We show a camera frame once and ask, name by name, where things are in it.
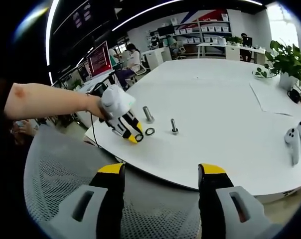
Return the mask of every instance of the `bolt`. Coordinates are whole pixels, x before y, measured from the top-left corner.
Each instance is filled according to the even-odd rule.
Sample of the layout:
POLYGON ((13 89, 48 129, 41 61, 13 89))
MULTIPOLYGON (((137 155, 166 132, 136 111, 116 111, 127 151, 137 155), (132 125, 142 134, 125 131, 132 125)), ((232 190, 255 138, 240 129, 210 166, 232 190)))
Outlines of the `bolt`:
POLYGON ((151 113, 150 113, 150 111, 149 111, 149 109, 148 109, 147 106, 144 106, 144 107, 143 107, 143 111, 144 111, 145 116, 146 116, 146 118, 147 118, 147 123, 153 123, 155 119, 154 119, 154 117, 151 115, 151 113))
POLYGON ((172 130, 171 130, 172 134, 177 135, 178 134, 178 129, 176 128, 175 120, 171 119, 170 122, 171 122, 171 126, 172 126, 172 130))

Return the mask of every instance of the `ceiling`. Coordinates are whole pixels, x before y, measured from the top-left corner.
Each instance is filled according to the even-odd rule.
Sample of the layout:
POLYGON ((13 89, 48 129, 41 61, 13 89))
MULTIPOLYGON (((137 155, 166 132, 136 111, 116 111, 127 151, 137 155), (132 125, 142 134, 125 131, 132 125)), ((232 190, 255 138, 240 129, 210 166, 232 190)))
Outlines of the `ceiling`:
MULTIPOLYGON (((241 0, 215 0, 207 1, 205 4, 198 3, 197 0, 183 0, 155 8, 111 32, 111 29, 128 18, 166 1, 168 0, 148 0, 143 1, 143 4, 140 4, 140 2, 137 4, 136 0, 60 0, 51 30, 50 58, 52 71, 60 71, 69 65, 75 66, 93 46, 94 42, 98 44, 99 41, 106 39, 110 45, 115 44, 116 40, 125 35, 130 29, 168 15, 194 10, 220 8, 236 9, 256 14, 265 9, 264 6, 241 0), (90 4, 92 18, 86 25, 83 24, 83 27, 77 29, 74 24, 73 14, 71 13, 78 6, 81 5, 81 7, 84 7, 87 4, 90 4), (121 10, 117 10, 118 13, 115 14, 115 8, 121 8, 121 10)), ((272 2, 271 0, 258 1, 264 4, 272 2)))

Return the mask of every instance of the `robot finger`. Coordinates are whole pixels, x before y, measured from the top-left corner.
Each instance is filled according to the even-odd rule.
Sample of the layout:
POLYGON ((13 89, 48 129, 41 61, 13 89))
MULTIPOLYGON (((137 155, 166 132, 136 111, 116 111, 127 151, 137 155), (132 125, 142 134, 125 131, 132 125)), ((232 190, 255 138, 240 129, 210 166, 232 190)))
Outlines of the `robot finger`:
POLYGON ((121 135, 123 138, 128 139, 132 143, 137 143, 135 137, 123 124, 120 118, 108 120, 107 125, 113 128, 113 130, 116 131, 118 135, 121 135))
POLYGON ((132 111, 128 111, 125 115, 122 116, 126 122, 133 127, 137 132, 143 133, 143 128, 139 120, 135 117, 132 111))

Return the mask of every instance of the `round white table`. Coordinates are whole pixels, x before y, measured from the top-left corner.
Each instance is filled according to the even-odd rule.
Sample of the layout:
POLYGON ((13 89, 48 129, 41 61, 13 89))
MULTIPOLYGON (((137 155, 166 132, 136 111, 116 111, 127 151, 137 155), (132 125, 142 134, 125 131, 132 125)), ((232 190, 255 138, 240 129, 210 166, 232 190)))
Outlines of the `round white table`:
MULTIPOLYGON (((219 59, 165 62, 128 90, 144 131, 153 127, 155 134, 133 144, 96 121, 97 143, 126 163, 189 188, 198 188, 198 164, 209 163, 254 196, 283 197, 301 187, 301 156, 292 166, 284 142, 301 120, 301 104, 278 88, 279 77, 255 79, 257 66, 219 59), (146 123, 143 106, 154 123, 146 123), (171 118, 178 135, 171 133, 171 118)), ((94 141, 92 127, 85 135, 94 141)))

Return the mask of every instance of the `black washer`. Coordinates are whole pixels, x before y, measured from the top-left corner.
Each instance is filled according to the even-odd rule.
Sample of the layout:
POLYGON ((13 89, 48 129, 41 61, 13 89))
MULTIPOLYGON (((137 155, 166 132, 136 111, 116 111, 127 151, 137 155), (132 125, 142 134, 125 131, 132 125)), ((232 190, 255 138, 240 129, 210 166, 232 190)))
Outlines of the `black washer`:
POLYGON ((142 133, 139 133, 135 136, 135 139, 137 142, 141 142, 144 138, 144 135, 142 133))
POLYGON ((145 134, 147 135, 147 136, 151 136, 151 135, 153 135, 155 133, 155 129, 154 128, 148 128, 148 129, 146 129, 146 131, 145 131, 145 134))

